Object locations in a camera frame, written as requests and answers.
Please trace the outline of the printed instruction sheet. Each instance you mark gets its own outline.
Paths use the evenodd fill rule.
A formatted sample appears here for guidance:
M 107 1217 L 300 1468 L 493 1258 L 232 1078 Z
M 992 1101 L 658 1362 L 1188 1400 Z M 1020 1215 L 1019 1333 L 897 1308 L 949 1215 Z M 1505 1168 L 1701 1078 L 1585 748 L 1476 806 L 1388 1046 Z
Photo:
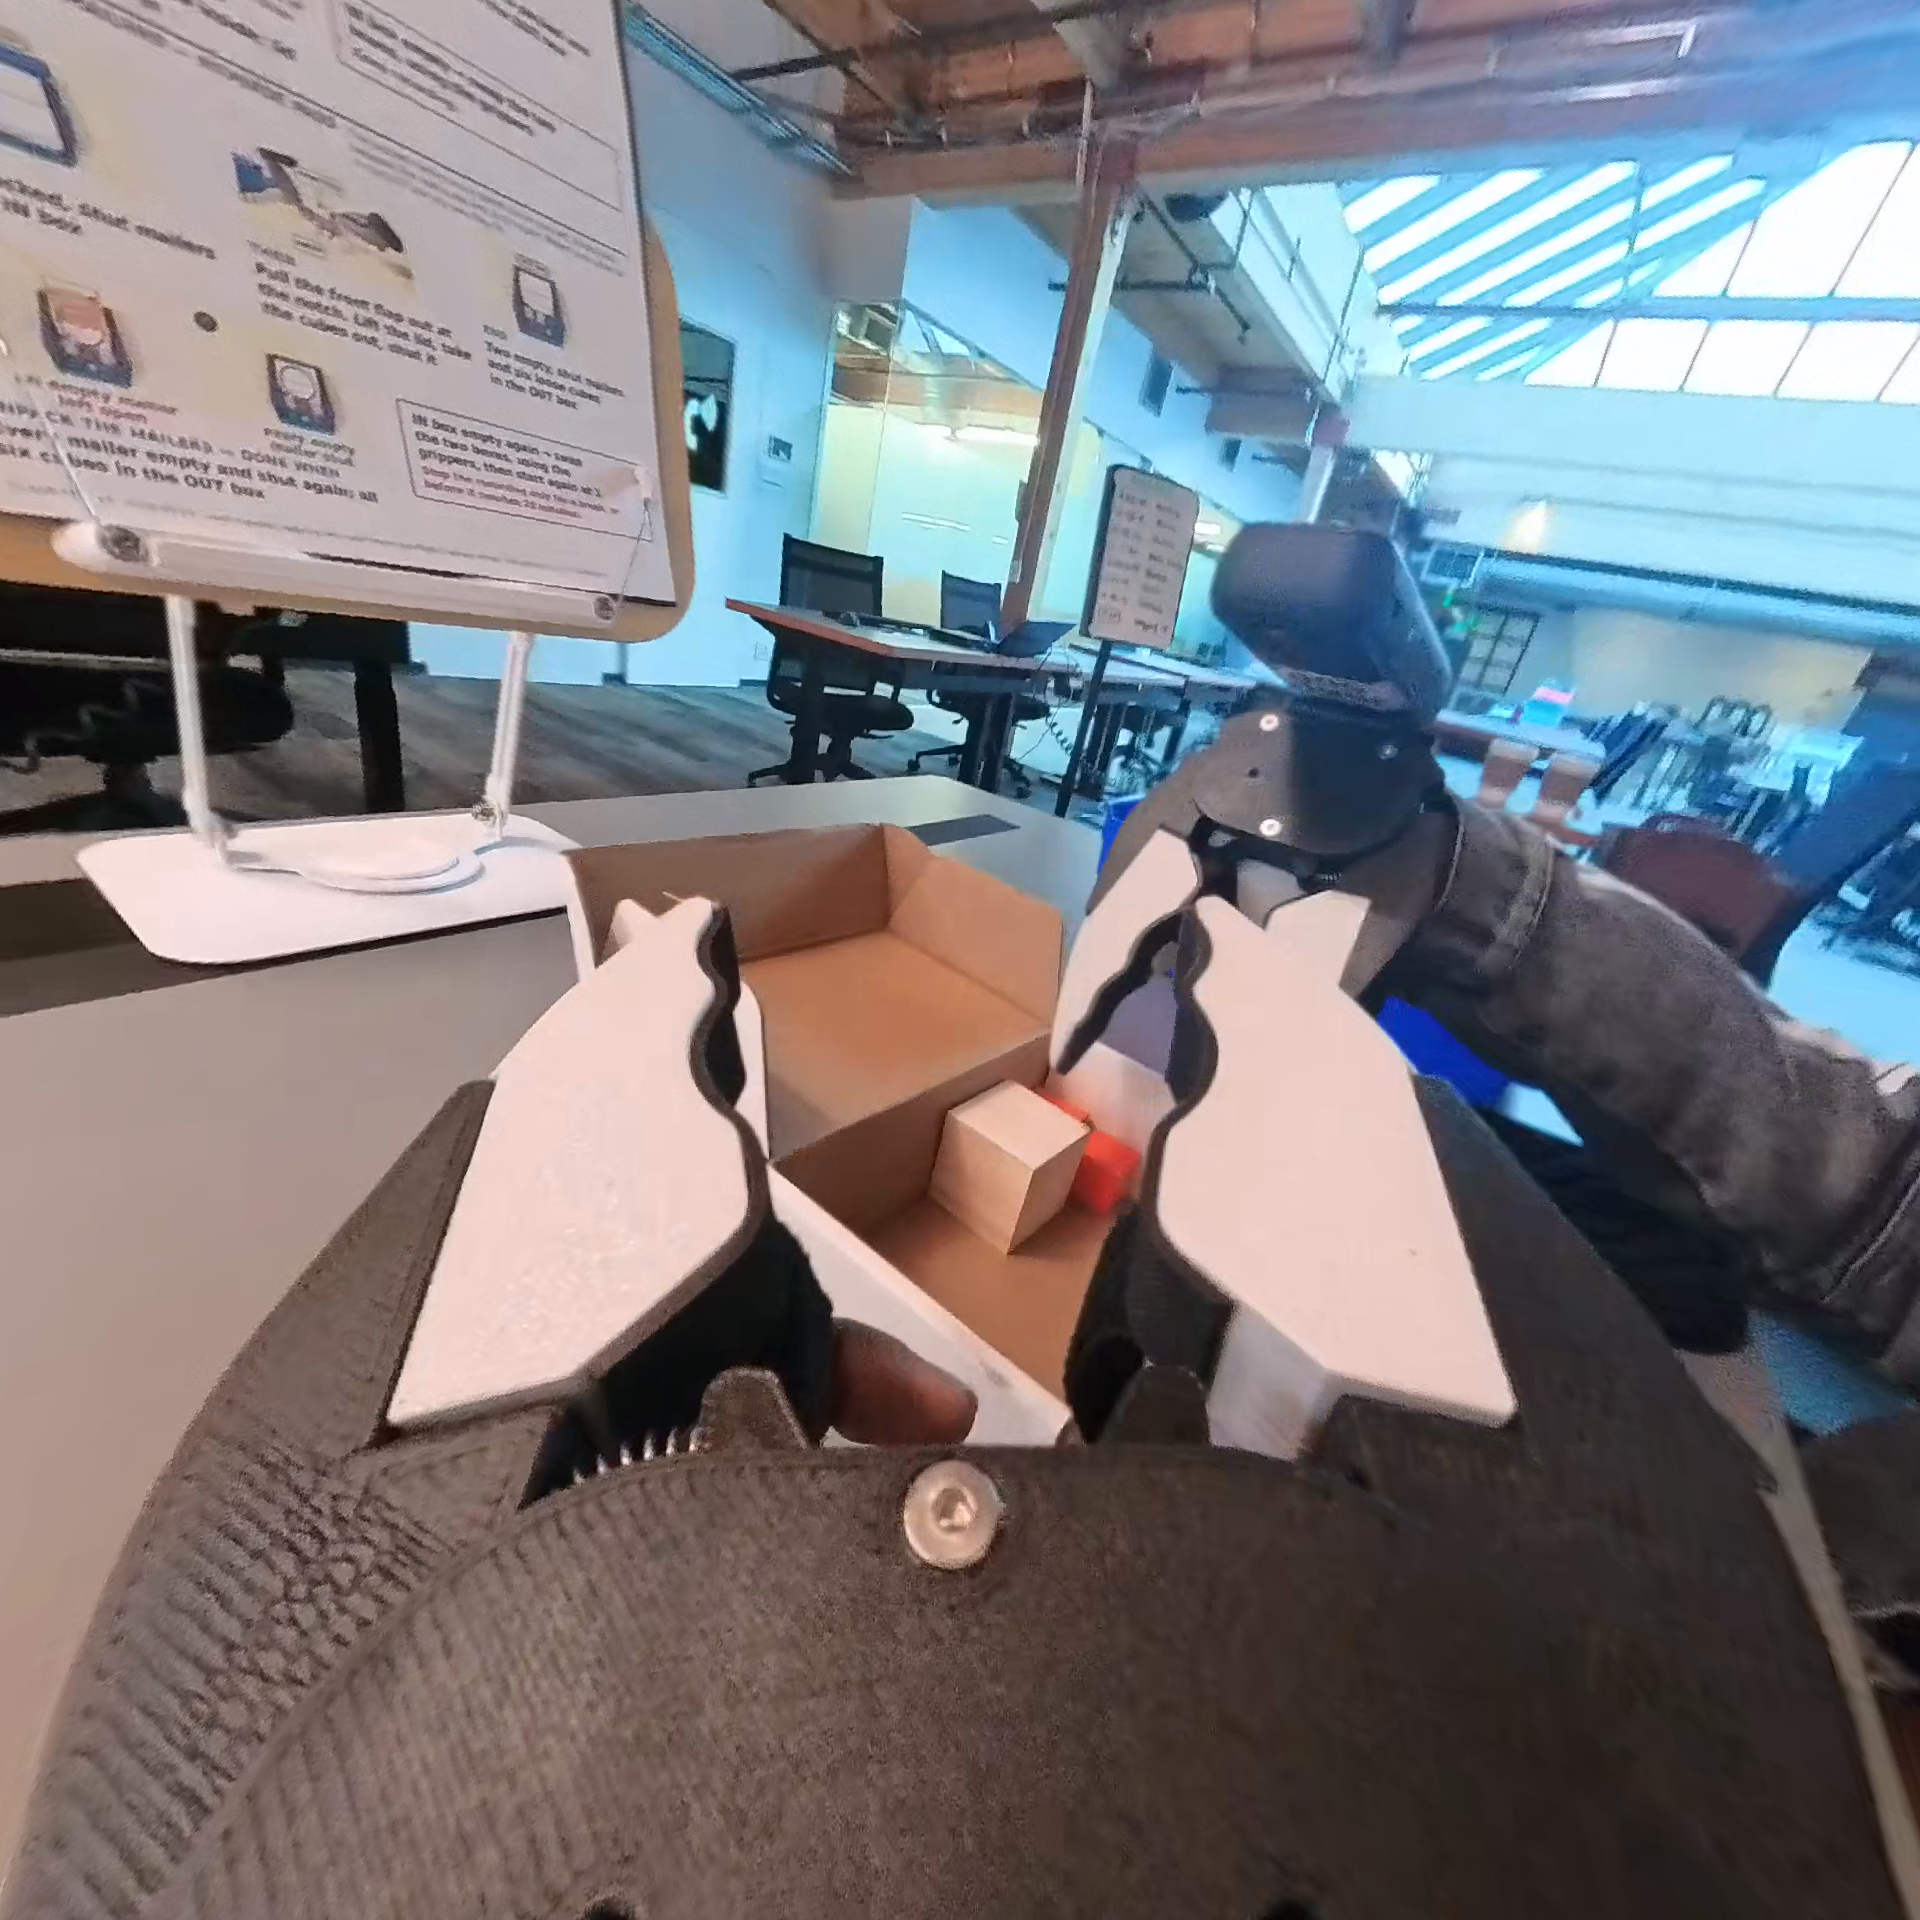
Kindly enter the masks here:
M 694 588 L 677 310 L 621 25 L 5 6 L 13 569 L 667 633 Z

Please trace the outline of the wooden support post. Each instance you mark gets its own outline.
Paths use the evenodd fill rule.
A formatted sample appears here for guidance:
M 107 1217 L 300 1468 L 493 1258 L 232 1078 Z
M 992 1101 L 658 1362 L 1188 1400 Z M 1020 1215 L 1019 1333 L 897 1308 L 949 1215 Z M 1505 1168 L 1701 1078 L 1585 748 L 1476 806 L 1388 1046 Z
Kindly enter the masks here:
M 1070 471 L 1071 438 L 1081 424 L 1134 203 L 1138 144 L 1122 138 L 1084 138 L 1070 276 L 1019 503 L 1010 576 L 1002 588 L 1002 619 L 1010 627 L 1032 618 L 1059 537 L 1059 494 Z

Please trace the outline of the orange cube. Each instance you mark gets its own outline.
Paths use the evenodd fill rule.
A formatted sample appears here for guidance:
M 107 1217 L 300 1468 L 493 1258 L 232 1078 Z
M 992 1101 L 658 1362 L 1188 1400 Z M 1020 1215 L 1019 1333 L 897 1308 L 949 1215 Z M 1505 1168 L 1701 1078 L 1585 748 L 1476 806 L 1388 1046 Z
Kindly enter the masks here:
M 1117 1217 L 1138 1192 L 1139 1149 L 1096 1129 L 1091 1116 L 1063 1093 L 1043 1093 L 1043 1101 L 1070 1121 L 1077 1121 L 1084 1132 L 1081 1156 L 1070 1183 L 1070 1201 L 1087 1215 Z

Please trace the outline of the wooden cube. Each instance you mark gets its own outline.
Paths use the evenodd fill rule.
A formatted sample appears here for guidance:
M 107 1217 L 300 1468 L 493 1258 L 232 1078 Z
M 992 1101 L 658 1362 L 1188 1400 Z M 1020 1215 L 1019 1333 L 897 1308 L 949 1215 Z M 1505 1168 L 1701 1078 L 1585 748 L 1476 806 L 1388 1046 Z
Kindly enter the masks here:
M 999 1083 L 945 1116 L 927 1193 L 995 1254 L 1012 1254 L 1070 1203 L 1089 1139 L 1087 1118 Z

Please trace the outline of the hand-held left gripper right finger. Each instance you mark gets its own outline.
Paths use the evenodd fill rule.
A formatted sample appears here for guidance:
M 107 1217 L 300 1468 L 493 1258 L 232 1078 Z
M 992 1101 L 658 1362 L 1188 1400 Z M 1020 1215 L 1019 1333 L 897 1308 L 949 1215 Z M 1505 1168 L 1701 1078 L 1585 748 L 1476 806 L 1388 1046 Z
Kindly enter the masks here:
M 1096 1262 L 1063 1385 L 1087 1443 L 1305 1459 L 1341 1402 L 1515 1418 L 1397 1043 L 1200 896 L 1179 924 L 1171 1110 Z

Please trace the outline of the whiteboard on stand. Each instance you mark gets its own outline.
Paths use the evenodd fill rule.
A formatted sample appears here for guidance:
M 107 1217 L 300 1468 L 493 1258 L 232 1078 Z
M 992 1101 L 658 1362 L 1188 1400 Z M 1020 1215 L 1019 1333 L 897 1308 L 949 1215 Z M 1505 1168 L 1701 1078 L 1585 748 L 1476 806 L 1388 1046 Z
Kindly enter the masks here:
M 1167 651 L 1190 563 L 1198 494 L 1148 467 L 1117 462 L 1104 472 L 1096 533 L 1081 607 L 1081 636 L 1094 664 L 1081 685 L 1081 717 L 1071 739 L 1057 815 L 1081 787 L 1096 699 L 1115 649 Z

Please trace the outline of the person's right forearm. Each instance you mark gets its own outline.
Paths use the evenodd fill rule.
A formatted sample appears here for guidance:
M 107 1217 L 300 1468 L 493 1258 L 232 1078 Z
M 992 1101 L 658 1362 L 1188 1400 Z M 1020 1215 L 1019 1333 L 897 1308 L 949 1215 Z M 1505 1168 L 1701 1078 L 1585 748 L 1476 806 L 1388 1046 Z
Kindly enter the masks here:
M 1623 1183 L 1746 1250 L 1753 1308 L 1918 1377 L 1918 1083 L 1792 1021 L 1696 927 L 1458 806 L 1388 990 L 1543 1093 Z

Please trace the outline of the blue plastic bin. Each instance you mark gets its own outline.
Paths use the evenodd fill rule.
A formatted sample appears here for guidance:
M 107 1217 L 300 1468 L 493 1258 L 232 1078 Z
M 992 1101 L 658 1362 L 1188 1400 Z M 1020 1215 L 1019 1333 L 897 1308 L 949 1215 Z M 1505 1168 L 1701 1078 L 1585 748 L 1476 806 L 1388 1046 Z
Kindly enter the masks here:
M 1435 908 L 1458 852 L 1458 803 L 1425 800 L 1419 815 L 1386 849 L 1369 852 L 1335 876 L 1297 876 L 1272 849 L 1254 849 L 1219 825 L 1205 825 L 1186 800 L 1164 783 L 1138 798 L 1109 800 L 1100 824 L 1100 863 L 1094 899 L 1103 899 L 1120 871 L 1157 830 L 1198 839 L 1198 863 L 1219 878 L 1225 895 L 1252 924 L 1266 924 L 1275 913 L 1313 895 L 1346 895 L 1364 903 L 1341 986 L 1354 995 L 1405 1052 L 1411 1070 L 1437 1078 L 1467 1104 L 1492 1110 L 1508 1078 L 1454 1040 L 1442 1021 L 1414 1012 L 1407 995 L 1381 986 L 1395 956 Z

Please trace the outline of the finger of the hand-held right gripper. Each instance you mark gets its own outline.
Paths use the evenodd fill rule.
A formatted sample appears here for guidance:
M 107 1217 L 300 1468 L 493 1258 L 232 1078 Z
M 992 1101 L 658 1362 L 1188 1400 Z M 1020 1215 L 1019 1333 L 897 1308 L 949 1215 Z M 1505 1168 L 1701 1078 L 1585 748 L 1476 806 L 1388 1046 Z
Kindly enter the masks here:
M 1266 862 L 1237 867 L 1237 910 L 1269 946 L 1303 962 L 1310 979 L 1354 993 L 1355 947 L 1374 905 L 1332 885 L 1308 885 Z
M 1077 1070 L 1122 1000 L 1148 981 L 1198 896 L 1200 862 L 1172 828 L 1148 830 L 1124 862 L 1115 849 L 1070 946 L 1049 1028 L 1049 1073 Z

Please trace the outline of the person's left hand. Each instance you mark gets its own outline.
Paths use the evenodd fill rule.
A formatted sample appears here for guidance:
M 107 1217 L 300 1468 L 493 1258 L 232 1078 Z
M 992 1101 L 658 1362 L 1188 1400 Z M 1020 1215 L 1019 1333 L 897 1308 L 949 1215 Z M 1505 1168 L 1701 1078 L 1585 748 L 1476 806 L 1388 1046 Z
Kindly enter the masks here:
M 963 1446 L 978 1395 L 889 1332 L 839 1319 L 832 1329 L 828 1431 L 852 1446 Z

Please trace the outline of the black mesh office chair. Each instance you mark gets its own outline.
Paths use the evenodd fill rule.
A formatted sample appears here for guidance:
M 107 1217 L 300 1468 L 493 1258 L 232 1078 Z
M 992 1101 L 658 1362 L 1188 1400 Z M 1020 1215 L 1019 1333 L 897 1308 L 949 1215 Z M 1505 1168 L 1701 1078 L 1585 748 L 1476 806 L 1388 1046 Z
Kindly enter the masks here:
M 883 558 L 785 533 L 776 605 L 877 619 L 883 609 Z M 775 631 L 771 638 L 764 692 L 766 704 L 790 720 L 790 749 L 779 764 L 753 770 L 746 784 L 870 781 L 852 749 L 912 730 L 898 692 L 880 688 L 877 660 L 852 649 L 793 631 Z
M 932 710 L 964 723 L 963 741 L 949 753 L 957 774 L 992 792 L 1001 791 L 1010 770 L 1019 732 L 1049 720 L 1043 675 L 1012 674 L 991 664 L 1002 640 L 1001 613 L 1001 588 L 941 571 L 940 633 L 968 660 L 941 664 L 927 699 Z

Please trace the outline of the long background desk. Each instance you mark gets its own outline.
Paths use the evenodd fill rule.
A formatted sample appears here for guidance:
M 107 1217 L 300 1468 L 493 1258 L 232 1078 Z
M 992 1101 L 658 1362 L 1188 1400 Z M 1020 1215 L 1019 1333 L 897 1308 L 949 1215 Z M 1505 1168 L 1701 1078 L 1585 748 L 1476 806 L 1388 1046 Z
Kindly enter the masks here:
M 729 598 L 727 609 L 748 618 L 766 636 L 775 631 L 793 631 L 807 640 L 828 640 L 840 649 L 856 649 L 860 656 L 877 660 L 880 688 L 897 688 L 898 699 L 908 692 L 929 693 L 929 684 L 941 664 L 964 664 L 968 656 L 949 649 L 941 640 L 940 627 L 898 627 L 856 618 L 828 618 L 816 613 L 790 613 L 771 602 L 752 602 L 745 598 Z M 1080 711 L 1081 720 L 1081 685 L 1094 664 L 1094 651 L 1081 646 L 1059 643 L 1040 660 L 1007 660 L 991 657 L 995 669 L 1012 674 L 1043 675 L 1047 692 L 1059 697 L 1067 706 Z M 1261 685 L 1245 674 L 1226 674 L 1188 660 L 1145 660 L 1113 656 L 1104 692 L 1096 699 L 1096 717 L 1091 741 L 1087 749 L 1087 767 L 1081 787 L 1071 800 L 1094 803 L 1104 792 L 1104 778 L 1115 760 L 1120 739 L 1120 723 L 1128 717 L 1156 721 L 1167 720 L 1167 749 L 1150 756 L 1148 778 L 1165 778 L 1188 721 L 1198 711 L 1226 715 Z M 1067 774 L 1053 781 L 1053 810 L 1059 803 L 1059 784 Z

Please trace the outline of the dark wall picture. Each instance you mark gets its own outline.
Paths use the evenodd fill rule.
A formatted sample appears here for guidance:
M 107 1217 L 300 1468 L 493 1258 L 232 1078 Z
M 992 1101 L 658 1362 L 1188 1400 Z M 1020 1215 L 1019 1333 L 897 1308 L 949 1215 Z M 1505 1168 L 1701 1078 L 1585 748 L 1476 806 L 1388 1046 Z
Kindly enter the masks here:
M 729 490 L 737 348 L 727 336 L 681 321 L 684 448 L 696 490 Z

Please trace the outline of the white cardboard box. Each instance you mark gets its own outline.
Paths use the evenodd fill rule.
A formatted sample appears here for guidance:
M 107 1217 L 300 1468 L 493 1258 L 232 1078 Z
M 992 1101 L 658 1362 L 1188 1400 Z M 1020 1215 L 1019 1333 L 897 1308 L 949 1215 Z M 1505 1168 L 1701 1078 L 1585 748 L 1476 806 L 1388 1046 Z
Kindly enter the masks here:
M 1047 1446 L 1063 1362 L 1117 1207 L 1063 1193 L 1001 1253 L 932 1197 L 948 1112 L 1002 1084 L 1142 1150 L 1164 1078 L 1096 1043 L 1049 1073 L 1067 956 L 1053 908 L 891 825 L 783 828 L 576 849 L 579 972 L 616 947 L 616 914 L 684 899 L 729 913 L 748 1073 L 742 1110 L 775 1207 L 840 1319 L 889 1332 L 978 1396 L 974 1446 Z

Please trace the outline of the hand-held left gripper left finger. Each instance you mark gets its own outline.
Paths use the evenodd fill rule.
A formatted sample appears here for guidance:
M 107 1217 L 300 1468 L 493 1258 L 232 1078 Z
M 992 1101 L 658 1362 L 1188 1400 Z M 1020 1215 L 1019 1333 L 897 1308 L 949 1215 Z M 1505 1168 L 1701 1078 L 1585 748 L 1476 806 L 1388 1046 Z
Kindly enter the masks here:
M 385 1422 L 681 1427 L 732 1370 L 828 1422 L 832 1313 L 746 1112 L 729 913 L 632 910 L 493 1074 Z

